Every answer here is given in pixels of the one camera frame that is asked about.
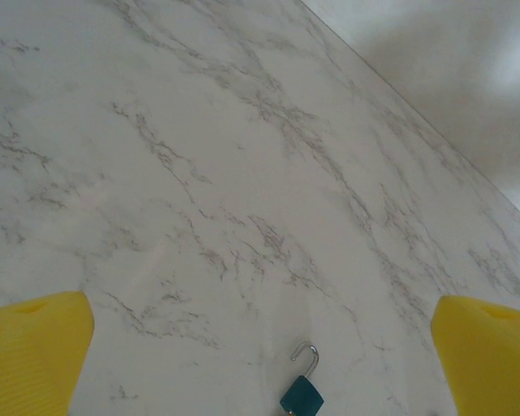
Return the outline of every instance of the white marble floor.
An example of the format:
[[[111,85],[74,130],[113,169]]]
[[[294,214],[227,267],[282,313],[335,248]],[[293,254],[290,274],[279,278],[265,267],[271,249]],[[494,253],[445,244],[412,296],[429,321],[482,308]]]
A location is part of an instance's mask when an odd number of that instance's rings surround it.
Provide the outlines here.
[[[304,0],[520,210],[520,0]]]
[[[71,414],[453,415],[444,294],[520,214],[299,2],[0,0],[0,305],[84,290]]]

